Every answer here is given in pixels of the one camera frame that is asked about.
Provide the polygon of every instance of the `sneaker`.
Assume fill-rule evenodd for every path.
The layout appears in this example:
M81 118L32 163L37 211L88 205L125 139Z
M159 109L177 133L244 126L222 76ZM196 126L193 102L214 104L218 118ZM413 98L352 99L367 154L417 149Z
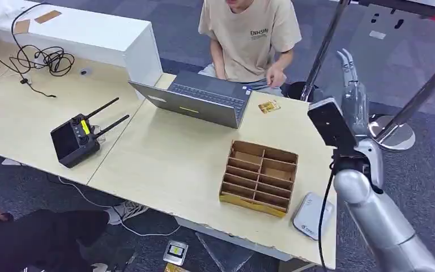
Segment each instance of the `sneaker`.
M135 217L149 209L146 206L141 204L137 204L132 201L122 202L118 206L114 206L113 208L109 208L106 212L109 214L109 224L111 225L119 225L122 221L126 221L129 218Z
M108 265L104 263L95 263L92 266L92 272L108 272Z

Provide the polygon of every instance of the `laptop lid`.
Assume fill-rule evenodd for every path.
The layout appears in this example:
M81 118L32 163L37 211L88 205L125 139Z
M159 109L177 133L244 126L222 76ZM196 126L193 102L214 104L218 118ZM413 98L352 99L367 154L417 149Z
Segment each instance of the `laptop lid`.
M161 109L237 129L234 108L187 95L128 81L138 92Z

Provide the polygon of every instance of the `metal pole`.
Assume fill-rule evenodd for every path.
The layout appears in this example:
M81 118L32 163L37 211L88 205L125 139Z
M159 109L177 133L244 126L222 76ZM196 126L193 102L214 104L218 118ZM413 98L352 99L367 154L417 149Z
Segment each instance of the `metal pole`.
M314 59L313 67L311 68L311 72L309 72L308 79L306 80L306 84L304 85L304 88L302 89L301 93L301 100L307 101L309 98L309 95L311 94L313 88L314 88L314 82L316 81L316 78L318 76L318 73L321 69L321 65L324 61L324 58L327 53L327 48L329 47L329 44L331 43L332 37L334 36L334 32L336 32L336 28L338 26L339 20L341 19L341 15L343 15L344 10L349 5L351 0L340 0L338 7L336 8L336 11L334 12L334 17L331 20L331 23L329 24L329 27L327 29L326 35L324 36L324 40L321 44L321 48L318 51L318 54L316 55L316 58Z
M409 118L423 105L435 92L435 73L426 82L417 94L404 106L404 108L391 119L391 121L376 135L375 140L383 143L396 129L405 124Z

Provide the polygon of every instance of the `laptop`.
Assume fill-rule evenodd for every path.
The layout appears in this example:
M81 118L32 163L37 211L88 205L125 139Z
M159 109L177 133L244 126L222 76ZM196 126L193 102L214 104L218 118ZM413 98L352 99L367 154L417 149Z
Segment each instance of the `laptop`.
M129 81L161 109L237 129L249 102L251 89L241 83L180 72L167 90Z

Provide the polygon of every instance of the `cardboard box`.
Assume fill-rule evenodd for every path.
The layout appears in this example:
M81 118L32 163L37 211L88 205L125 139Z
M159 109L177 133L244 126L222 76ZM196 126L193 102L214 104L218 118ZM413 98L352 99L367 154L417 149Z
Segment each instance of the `cardboard box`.
M219 200L284 217L297 170L294 153L233 141Z

